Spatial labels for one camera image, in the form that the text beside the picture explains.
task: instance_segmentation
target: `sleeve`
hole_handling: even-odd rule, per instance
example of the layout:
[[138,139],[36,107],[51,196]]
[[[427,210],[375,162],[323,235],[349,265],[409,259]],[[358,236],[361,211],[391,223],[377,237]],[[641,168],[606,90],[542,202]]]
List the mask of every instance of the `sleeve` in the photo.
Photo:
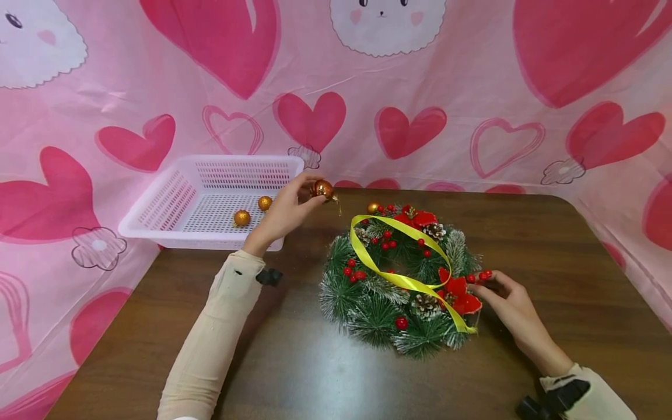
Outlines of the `sleeve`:
[[263,260],[244,251],[224,262],[168,375],[158,420],[210,420],[243,325],[259,297],[261,284],[255,278],[263,267]]
[[575,364],[569,373],[560,378],[541,378],[544,391],[564,386],[574,379],[590,383],[590,389],[565,413],[567,420],[636,420],[634,413],[612,390],[600,375]]

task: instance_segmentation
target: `black wrist strap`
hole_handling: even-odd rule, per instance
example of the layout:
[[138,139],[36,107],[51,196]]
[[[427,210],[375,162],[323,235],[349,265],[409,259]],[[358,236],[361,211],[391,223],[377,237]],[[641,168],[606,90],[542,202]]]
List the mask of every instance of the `black wrist strap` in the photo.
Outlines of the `black wrist strap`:
[[590,382],[574,379],[560,388],[549,391],[542,404],[526,396],[518,405],[516,414],[523,420],[560,419],[559,415],[571,410],[590,390]]
[[276,287],[280,279],[282,279],[282,273],[274,268],[262,270],[257,274],[257,281],[264,286]]

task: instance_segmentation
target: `pink backdrop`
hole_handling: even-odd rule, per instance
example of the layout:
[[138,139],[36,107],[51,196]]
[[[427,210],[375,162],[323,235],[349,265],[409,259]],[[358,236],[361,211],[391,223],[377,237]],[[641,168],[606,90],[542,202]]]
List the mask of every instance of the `pink backdrop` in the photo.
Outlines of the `pink backdrop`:
[[666,0],[0,0],[0,419],[58,398],[159,252],[121,217],[192,153],[560,196],[669,328],[670,27]]

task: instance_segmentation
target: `white plastic basket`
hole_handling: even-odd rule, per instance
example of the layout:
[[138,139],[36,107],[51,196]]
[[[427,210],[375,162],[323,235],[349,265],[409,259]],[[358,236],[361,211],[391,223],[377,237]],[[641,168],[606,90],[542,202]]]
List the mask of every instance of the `white plastic basket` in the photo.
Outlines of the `white plastic basket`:
[[[166,247],[222,249],[243,247],[259,224],[261,196],[278,191],[303,170],[295,156],[192,155],[162,171],[119,224],[119,233]],[[251,222],[233,226],[233,214],[247,210]],[[283,239],[269,251],[279,251]]]

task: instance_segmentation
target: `yellow satin ribbon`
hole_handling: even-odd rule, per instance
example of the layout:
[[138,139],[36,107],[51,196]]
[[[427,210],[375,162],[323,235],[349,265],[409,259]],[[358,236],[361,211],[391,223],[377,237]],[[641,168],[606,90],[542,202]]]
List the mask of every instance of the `yellow satin ribbon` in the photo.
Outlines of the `yellow satin ribbon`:
[[401,274],[384,273],[380,271],[380,269],[378,269],[378,266],[376,265],[376,263],[374,263],[374,260],[371,259],[371,256],[366,251],[366,247],[360,241],[360,239],[357,238],[357,234],[355,233],[355,226],[357,225],[357,223],[361,222],[364,219],[369,218],[378,219],[384,224],[387,224],[388,226],[395,228],[399,232],[402,232],[403,234],[415,239],[416,241],[418,239],[423,239],[425,241],[425,245],[427,245],[429,248],[432,248],[434,251],[438,252],[439,255],[441,255],[443,259],[446,260],[446,264],[448,265],[448,273],[452,275],[452,267],[450,266],[450,260],[448,259],[448,256],[446,255],[444,250],[441,249],[439,244],[437,244],[436,241],[434,241],[434,239],[422,233],[420,230],[412,228],[405,223],[399,222],[398,220],[389,217],[369,216],[366,214],[360,214],[359,216],[355,216],[352,218],[352,223],[350,224],[350,243],[352,244],[352,249],[355,250],[355,253],[359,257],[360,261],[364,265],[369,267],[371,270],[376,272],[376,274],[378,274],[380,277],[384,278],[385,280],[394,284],[395,286],[398,286],[402,289],[414,290],[416,292],[428,294],[430,296],[437,298],[438,300],[443,302],[443,304],[448,309],[450,316],[453,318],[453,321],[455,322],[455,327],[459,332],[475,334],[477,332],[476,328],[468,327],[467,324],[464,322],[464,319],[462,319],[462,317],[460,316],[460,314],[458,314],[452,308],[452,306],[450,306],[448,302],[446,302],[441,296],[439,296],[436,292],[434,292],[434,289],[441,288],[446,283],[440,284],[438,286],[433,286],[421,283],[407,276],[402,276]]

